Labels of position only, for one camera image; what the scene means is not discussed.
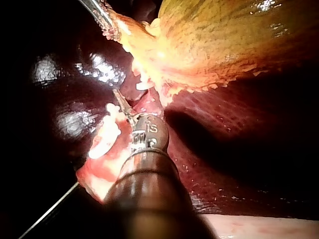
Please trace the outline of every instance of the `metallic instrument tip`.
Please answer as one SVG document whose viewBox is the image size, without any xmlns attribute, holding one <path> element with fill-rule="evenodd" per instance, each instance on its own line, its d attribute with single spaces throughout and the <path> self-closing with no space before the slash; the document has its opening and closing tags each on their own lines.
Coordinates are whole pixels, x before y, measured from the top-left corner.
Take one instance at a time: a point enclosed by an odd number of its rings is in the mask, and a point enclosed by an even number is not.
<svg viewBox="0 0 319 239">
<path fill-rule="evenodd" d="M 79 0 L 79 2 L 91 13 L 108 40 L 117 41 L 121 38 L 121 33 L 110 16 L 112 8 L 106 0 Z"/>
<path fill-rule="evenodd" d="M 135 110 L 129 105 L 125 97 L 121 94 L 121 92 L 118 89 L 113 89 L 113 93 L 116 97 L 116 100 L 119 102 L 120 108 L 122 112 L 127 117 L 134 117 L 136 115 Z"/>
</svg>

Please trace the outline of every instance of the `metal instrument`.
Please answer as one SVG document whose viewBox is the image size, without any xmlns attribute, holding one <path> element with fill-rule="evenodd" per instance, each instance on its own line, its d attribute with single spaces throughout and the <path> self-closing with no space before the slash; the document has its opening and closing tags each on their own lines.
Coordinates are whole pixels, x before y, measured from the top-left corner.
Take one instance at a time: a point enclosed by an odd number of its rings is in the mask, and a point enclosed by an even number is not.
<svg viewBox="0 0 319 239">
<path fill-rule="evenodd" d="M 167 151 L 169 134 L 165 122 L 153 113 L 137 113 L 118 89 L 113 93 L 133 129 L 132 152 L 141 148 Z"/>
<path fill-rule="evenodd" d="M 79 182 L 76 182 L 52 207 L 49 208 L 28 230 L 26 230 L 18 239 L 24 238 L 32 229 L 34 229 L 40 222 L 42 222 L 49 214 L 59 206 L 76 188 L 78 188 Z"/>
<path fill-rule="evenodd" d="M 121 32 L 111 17 L 112 8 L 106 0 L 79 0 L 91 13 L 108 40 L 119 40 Z"/>
</svg>

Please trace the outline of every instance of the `glossy organ surface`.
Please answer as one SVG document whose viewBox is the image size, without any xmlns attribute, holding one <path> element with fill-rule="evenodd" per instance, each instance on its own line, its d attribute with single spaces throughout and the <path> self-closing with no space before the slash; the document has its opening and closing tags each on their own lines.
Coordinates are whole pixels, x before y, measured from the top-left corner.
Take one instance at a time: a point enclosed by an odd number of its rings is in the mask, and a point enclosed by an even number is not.
<svg viewBox="0 0 319 239">
<path fill-rule="evenodd" d="M 131 55 L 102 36 L 80 3 L 46 3 L 47 11 L 28 12 L 25 19 L 33 27 L 20 32 L 25 38 L 19 37 L 19 64 L 10 72 L 5 116 L 10 142 L 19 145 L 10 161 L 15 182 L 24 182 L 8 196 L 15 204 L 6 222 L 21 225 L 14 238 L 74 184 L 70 161 L 86 156 L 105 104 L 115 103 L 109 85 L 115 82 L 104 82 L 104 73 L 96 77 L 90 54 L 112 65 L 108 75 L 125 73 L 121 90 L 131 102 L 143 94 L 133 91 L 139 78 L 131 71 Z M 174 96 L 164 110 L 168 153 L 198 212 L 318 219 L 317 74 L 311 59 L 276 75 Z M 138 103 L 140 110 L 146 110 L 147 97 Z"/>
</svg>

